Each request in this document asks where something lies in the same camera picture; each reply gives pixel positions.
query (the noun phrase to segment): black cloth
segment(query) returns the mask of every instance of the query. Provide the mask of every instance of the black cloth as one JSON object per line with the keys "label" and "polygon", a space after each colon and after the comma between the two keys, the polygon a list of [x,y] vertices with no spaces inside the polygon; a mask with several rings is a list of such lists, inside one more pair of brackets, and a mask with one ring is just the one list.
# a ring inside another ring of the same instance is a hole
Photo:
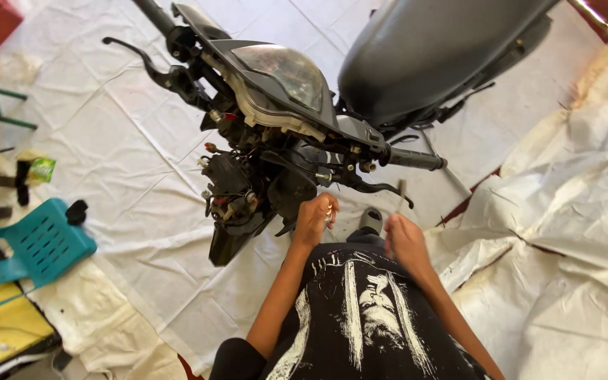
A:
{"label": "black cloth", "polygon": [[417,284],[360,229],[308,257],[299,296],[275,350],[264,359],[232,338],[217,350],[210,380],[489,379],[444,331]]}

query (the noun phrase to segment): scooter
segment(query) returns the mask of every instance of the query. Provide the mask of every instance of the scooter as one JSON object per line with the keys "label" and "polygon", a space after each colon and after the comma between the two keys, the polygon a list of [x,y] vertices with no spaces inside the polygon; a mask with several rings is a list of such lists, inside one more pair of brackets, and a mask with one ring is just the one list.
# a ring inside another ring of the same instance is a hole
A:
{"label": "scooter", "polygon": [[211,181],[201,194],[205,213],[215,220],[209,258],[223,266],[276,215],[283,218],[276,236],[295,228],[299,205],[316,196],[317,186],[399,194],[390,184],[364,182],[357,171],[373,172],[376,163],[445,168],[445,159],[389,140],[445,122],[468,97],[493,86],[548,34],[546,12],[557,0],[387,0],[344,60],[336,104],[304,54],[234,40],[189,5],[172,5],[184,23],[176,25],[153,0],[134,3],[181,65],[158,72],[143,50],[111,37],[103,42],[139,54],[157,85],[206,113],[200,130],[216,129],[231,147],[208,143],[199,160]]}

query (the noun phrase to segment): handlebar grip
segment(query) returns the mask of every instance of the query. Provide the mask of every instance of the handlebar grip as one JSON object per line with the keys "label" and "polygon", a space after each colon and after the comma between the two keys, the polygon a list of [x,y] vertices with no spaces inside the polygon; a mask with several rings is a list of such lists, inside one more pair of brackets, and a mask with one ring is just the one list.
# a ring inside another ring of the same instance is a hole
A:
{"label": "handlebar grip", "polygon": [[394,147],[390,148],[388,163],[431,171],[447,167],[447,160],[440,156],[418,151],[401,150],[400,148]]}
{"label": "handlebar grip", "polygon": [[175,23],[154,0],[133,0],[142,13],[166,37],[175,28]]}

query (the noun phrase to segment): headlight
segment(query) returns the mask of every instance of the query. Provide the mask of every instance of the headlight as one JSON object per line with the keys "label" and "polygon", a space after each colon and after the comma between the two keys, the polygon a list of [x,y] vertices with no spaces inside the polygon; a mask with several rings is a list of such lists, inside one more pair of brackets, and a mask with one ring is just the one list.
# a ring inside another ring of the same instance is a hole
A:
{"label": "headlight", "polygon": [[325,79],[310,58],[279,45],[246,46],[231,52],[251,70],[274,77],[292,100],[320,112]]}

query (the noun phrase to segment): person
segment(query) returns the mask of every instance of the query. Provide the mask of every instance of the person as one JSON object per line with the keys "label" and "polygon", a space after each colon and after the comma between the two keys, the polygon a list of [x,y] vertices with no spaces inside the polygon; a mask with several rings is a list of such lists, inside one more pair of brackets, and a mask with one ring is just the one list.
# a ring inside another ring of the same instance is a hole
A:
{"label": "person", "polygon": [[381,214],[368,209],[346,243],[319,244],[330,206],[331,228],[334,196],[301,204],[255,322],[245,340],[220,345],[210,380],[504,380],[440,283],[421,229],[394,214],[384,241]]}

